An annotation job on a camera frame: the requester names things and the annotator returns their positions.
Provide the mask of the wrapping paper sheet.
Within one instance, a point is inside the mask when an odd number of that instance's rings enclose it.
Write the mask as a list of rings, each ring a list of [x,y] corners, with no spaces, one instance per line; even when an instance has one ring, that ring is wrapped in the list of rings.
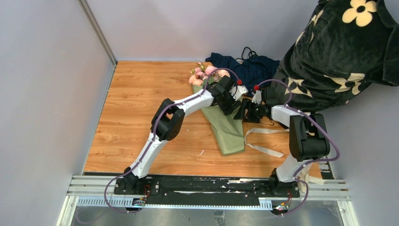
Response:
[[[235,120],[239,108],[225,115],[219,106],[202,108],[201,112],[211,124],[213,135],[223,156],[245,151],[242,120]]]

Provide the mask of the fake rose stem one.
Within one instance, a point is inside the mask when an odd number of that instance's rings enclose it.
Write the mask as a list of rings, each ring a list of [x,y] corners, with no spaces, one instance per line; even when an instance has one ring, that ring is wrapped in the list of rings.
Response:
[[[230,73],[225,69],[220,69],[216,73],[217,73],[217,75],[215,77],[219,80],[222,79],[223,77],[228,77],[228,78],[231,77]]]

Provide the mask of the fake rose stem two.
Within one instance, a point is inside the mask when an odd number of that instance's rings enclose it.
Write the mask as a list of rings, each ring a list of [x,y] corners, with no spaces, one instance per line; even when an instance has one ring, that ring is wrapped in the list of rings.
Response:
[[[206,74],[202,71],[202,69],[200,67],[191,69],[190,73],[191,73],[191,76],[190,76],[188,82],[191,85],[196,85],[196,86],[203,85],[203,79],[206,76]]]

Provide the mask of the fake rose stem three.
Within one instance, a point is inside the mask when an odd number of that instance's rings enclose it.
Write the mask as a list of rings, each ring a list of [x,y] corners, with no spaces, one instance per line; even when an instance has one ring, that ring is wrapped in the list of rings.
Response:
[[[213,74],[213,71],[217,69],[212,65],[204,66],[202,63],[198,63],[198,66],[199,66],[199,72],[197,72],[196,75],[198,78],[202,80],[207,79],[209,76]]]

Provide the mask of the cream printed ribbon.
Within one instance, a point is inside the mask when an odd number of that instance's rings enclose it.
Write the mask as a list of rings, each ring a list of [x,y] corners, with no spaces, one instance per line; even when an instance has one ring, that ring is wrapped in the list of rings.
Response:
[[[267,178],[289,156],[289,131],[282,128],[250,128],[244,135],[242,177]]]

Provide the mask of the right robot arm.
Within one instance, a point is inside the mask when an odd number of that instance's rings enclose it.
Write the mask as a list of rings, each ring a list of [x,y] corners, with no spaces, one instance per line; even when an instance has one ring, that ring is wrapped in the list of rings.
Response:
[[[262,104],[262,92],[257,90],[252,99],[244,98],[236,120],[259,123],[263,117],[286,127],[289,132],[289,155],[275,168],[267,187],[274,196],[282,196],[297,185],[300,173],[309,165],[330,153],[330,140],[324,116],[320,113],[304,113],[288,105],[279,105],[272,99]]]

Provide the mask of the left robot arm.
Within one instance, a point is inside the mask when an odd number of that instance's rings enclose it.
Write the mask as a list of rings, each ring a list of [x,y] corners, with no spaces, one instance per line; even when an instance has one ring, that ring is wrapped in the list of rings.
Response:
[[[163,100],[151,122],[149,137],[136,160],[125,169],[123,180],[132,194],[144,189],[144,178],[161,149],[179,134],[185,117],[210,106],[218,106],[225,115],[232,114],[241,104],[247,88],[241,80],[223,77],[219,82],[206,83],[194,94],[172,101]]]

